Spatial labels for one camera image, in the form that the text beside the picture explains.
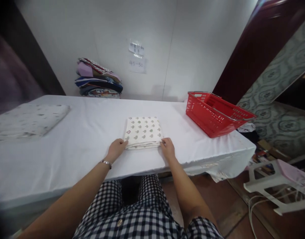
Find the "wooden door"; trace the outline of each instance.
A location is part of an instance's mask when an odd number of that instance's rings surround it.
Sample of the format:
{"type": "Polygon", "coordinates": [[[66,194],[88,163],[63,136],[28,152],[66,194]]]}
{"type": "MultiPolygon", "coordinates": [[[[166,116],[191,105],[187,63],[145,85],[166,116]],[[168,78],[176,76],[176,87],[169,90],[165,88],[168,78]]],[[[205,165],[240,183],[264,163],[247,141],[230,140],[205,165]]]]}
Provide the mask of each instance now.
{"type": "Polygon", "coordinates": [[[305,20],[305,0],[266,2],[246,26],[213,93],[237,104],[305,20]]]}

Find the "paper note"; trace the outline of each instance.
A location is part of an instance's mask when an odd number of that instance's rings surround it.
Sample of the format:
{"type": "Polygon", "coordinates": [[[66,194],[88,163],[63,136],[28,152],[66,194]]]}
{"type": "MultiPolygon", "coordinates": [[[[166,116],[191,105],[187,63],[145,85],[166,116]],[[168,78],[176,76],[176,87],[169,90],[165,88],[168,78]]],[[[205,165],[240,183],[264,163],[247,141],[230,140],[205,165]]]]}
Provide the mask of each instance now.
{"type": "Polygon", "coordinates": [[[145,54],[145,48],[143,46],[141,46],[140,44],[137,44],[134,42],[129,43],[128,49],[137,55],[143,56],[145,54]]]}
{"type": "Polygon", "coordinates": [[[132,72],[146,73],[146,59],[132,55],[129,59],[129,69],[132,72]]]}

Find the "black and white checkered fabric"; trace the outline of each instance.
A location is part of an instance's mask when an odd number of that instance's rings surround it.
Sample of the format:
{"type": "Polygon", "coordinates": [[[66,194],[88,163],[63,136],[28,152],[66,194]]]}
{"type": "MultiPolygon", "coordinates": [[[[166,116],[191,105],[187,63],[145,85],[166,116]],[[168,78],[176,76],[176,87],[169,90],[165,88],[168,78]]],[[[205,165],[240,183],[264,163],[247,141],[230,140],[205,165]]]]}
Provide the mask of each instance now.
{"type": "Polygon", "coordinates": [[[194,218],[187,230],[174,219],[156,174],[142,177],[138,201],[123,205],[119,181],[102,184],[77,227],[77,238],[222,238],[207,219],[194,218]]]}

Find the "white tablecloth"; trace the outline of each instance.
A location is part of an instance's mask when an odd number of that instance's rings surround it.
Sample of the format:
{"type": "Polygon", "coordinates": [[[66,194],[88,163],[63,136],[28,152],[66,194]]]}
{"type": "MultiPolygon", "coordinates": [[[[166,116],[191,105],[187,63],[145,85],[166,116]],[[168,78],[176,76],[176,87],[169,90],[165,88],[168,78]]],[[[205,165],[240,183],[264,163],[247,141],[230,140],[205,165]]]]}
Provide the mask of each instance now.
{"type": "MultiPolygon", "coordinates": [[[[240,174],[255,145],[237,131],[209,138],[185,114],[186,103],[43,96],[35,104],[69,105],[71,111],[35,141],[0,142],[0,207],[12,208],[58,196],[87,174],[123,138],[130,116],[157,116],[178,161],[190,175],[240,174]]],[[[161,148],[125,150],[106,180],[168,171],[161,148]]]]}

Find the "leg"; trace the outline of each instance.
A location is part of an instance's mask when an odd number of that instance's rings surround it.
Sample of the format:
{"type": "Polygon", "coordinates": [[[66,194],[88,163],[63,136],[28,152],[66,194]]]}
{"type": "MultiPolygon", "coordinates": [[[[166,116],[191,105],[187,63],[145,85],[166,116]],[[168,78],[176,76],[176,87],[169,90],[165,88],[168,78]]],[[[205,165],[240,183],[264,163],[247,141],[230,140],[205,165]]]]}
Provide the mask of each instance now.
{"type": "Polygon", "coordinates": [[[94,224],[98,220],[113,215],[122,207],[122,186],[119,180],[104,182],[96,194],[94,201],[83,216],[75,233],[90,224],[94,224]]]}
{"type": "Polygon", "coordinates": [[[173,219],[168,200],[162,190],[157,174],[142,177],[139,187],[138,204],[155,209],[173,219]]]}

